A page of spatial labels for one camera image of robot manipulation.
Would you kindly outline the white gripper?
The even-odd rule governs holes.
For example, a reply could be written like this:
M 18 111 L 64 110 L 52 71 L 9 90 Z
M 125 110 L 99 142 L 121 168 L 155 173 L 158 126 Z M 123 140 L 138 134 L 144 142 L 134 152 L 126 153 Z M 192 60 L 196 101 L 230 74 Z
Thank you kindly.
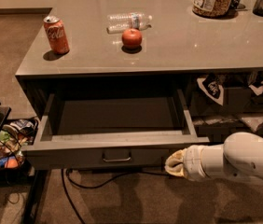
M 185 177 L 190 181 L 202 181 L 207 175 L 201 164 L 204 146 L 193 145 L 185 150 L 175 151 L 165 162 L 165 171 L 173 176 Z

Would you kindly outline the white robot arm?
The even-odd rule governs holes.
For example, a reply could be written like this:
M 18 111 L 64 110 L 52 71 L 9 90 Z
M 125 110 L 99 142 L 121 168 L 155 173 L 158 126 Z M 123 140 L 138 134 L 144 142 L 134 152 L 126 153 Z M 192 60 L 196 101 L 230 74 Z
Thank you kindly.
M 263 185 L 263 138 L 240 132 L 220 145 L 179 149 L 166 160 L 165 171 L 190 181 L 226 179 Z

